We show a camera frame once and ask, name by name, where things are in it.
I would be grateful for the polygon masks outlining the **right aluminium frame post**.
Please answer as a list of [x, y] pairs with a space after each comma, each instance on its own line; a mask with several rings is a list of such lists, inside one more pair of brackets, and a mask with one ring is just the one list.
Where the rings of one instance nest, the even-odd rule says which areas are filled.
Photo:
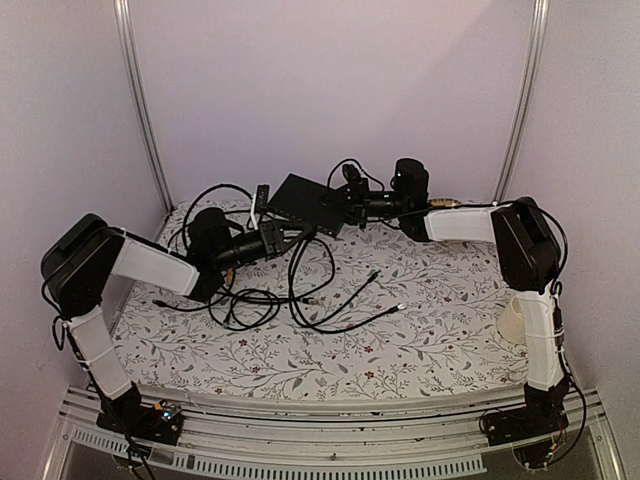
[[533, 2], [531, 28], [525, 55], [524, 70], [504, 159], [493, 193], [494, 202], [501, 202], [506, 199], [508, 188], [515, 172], [543, 56], [549, 6], [550, 2], [548, 0], [535, 0]]

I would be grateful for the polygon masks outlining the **aluminium frame post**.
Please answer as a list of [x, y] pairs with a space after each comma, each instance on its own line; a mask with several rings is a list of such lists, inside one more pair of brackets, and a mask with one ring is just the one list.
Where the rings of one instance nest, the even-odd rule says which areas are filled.
[[113, 6], [125, 73], [131, 91], [131, 97], [144, 150], [150, 165], [152, 179], [159, 195], [161, 205], [166, 213], [170, 213], [174, 208], [174, 202], [160, 158], [151, 116], [147, 105], [142, 72], [135, 43], [130, 2], [126, 0], [115, 0], [113, 2]]
[[531, 28], [525, 55], [524, 70], [504, 159], [493, 193], [494, 202], [501, 202], [506, 199], [508, 188], [515, 172], [543, 56], [549, 6], [550, 2], [548, 0], [535, 0], [533, 2]]

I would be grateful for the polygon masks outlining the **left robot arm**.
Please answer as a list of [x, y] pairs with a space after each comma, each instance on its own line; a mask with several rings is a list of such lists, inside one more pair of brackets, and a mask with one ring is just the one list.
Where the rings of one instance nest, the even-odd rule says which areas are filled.
[[222, 288], [224, 275], [258, 260], [279, 257], [315, 232], [307, 222], [264, 220], [245, 231], [214, 207], [196, 214], [184, 230], [183, 254], [108, 225], [89, 213], [41, 261], [43, 288], [78, 352], [80, 364], [110, 406], [111, 419], [128, 434], [148, 426], [148, 412], [129, 396], [135, 384], [121, 364], [102, 308], [114, 278], [149, 284], [206, 304]]

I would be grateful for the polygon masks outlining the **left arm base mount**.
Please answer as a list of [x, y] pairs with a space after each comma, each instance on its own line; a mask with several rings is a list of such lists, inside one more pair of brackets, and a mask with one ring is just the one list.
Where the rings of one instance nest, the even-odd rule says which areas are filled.
[[170, 446], [178, 444], [184, 416], [179, 406], [160, 400], [152, 406], [142, 404], [139, 396], [123, 395], [102, 403], [98, 427], [134, 439]]

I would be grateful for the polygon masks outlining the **woven bamboo tray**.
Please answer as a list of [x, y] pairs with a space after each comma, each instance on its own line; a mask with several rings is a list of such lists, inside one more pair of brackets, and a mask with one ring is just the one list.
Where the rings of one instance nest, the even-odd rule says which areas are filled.
[[449, 209], [461, 207], [463, 203], [452, 198], [433, 198], [428, 201], [428, 205], [433, 209]]

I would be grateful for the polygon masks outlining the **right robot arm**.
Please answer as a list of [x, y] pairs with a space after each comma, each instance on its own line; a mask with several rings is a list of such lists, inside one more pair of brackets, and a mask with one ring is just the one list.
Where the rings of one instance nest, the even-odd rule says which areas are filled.
[[568, 248], [561, 227], [530, 197], [505, 203], [439, 204], [428, 198], [429, 174], [415, 159], [397, 160], [389, 189], [370, 189], [372, 177], [358, 161], [338, 164], [345, 185], [327, 191], [350, 225], [395, 220], [416, 242], [484, 242], [496, 248], [503, 281], [516, 293], [524, 316], [528, 375], [517, 427], [537, 436], [555, 420], [570, 377], [562, 359], [564, 325], [557, 298]]

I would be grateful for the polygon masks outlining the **left aluminium frame post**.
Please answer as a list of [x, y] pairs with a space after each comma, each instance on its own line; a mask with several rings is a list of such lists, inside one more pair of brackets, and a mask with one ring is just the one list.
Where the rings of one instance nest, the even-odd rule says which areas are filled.
[[142, 72], [135, 43], [130, 2], [126, 0], [115, 0], [113, 2], [113, 6], [125, 73], [131, 91], [131, 97], [144, 150], [150, 165], [152, 179], [159, 195], [161, 205], [166, 213], [170, 213], [174, 208], [174, 202], [160, 158], [151, 116], [147, 105]]

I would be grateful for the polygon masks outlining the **floral table mat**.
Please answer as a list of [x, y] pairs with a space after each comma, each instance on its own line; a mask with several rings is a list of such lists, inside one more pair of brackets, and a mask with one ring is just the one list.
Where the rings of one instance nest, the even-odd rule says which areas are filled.
[[294, 279], [289, 257], [239, 269], [261, 296], [209, 309], [138, 283], [115, 323], [116, 353], [142, 386], [280, 400], [391, 400], [525, 385], [526, 345], [496, 321], [515, 291], [484, 242], [419, 243], [384, 226], [318, 235]]

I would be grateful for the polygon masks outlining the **cream ribbed cup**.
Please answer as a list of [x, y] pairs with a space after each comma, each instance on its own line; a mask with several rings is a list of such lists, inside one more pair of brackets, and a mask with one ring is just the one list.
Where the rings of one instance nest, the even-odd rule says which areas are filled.
[[524, 317], [518, 299], [513, 297], [496, 321], [497, 332], [513, 344], [525, 344]]

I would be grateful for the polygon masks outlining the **front aluminium rail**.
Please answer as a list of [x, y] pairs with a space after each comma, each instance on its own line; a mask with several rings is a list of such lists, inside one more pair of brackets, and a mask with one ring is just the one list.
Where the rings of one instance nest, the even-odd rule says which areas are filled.
[[148, 443], [147, 462], [100, 429], [91, 389], [70, 388], [56, 419], [47, 479], [623, 479], [626, 471], [598, 393], [566, 397], [570, 425], [553, 465], [523, 462], [523, 442], [491, 445], [490, 413], [520, 407], [503, 388], [400, 400], [293, 401], [143, 387], [146, 403], [182, 409], [174, 446]]

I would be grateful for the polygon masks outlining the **black network switch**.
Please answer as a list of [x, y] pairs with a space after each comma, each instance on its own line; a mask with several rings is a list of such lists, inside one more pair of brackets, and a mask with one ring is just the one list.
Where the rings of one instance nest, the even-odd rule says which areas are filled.
[[325, 185], [290, 173], [269, 199], [267, 208], [290, 221], [308, 222], [320, 233], [336, 238], [345, 217], [328, 196]]

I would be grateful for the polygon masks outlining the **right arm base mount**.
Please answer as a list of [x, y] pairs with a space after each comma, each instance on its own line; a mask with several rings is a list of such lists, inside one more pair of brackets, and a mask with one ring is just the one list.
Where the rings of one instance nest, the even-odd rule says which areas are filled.
[[484, 413], [479, 428], [490, 446], [559, 433], [569, 426], [563, 401], [529, 399], [522, 407]]

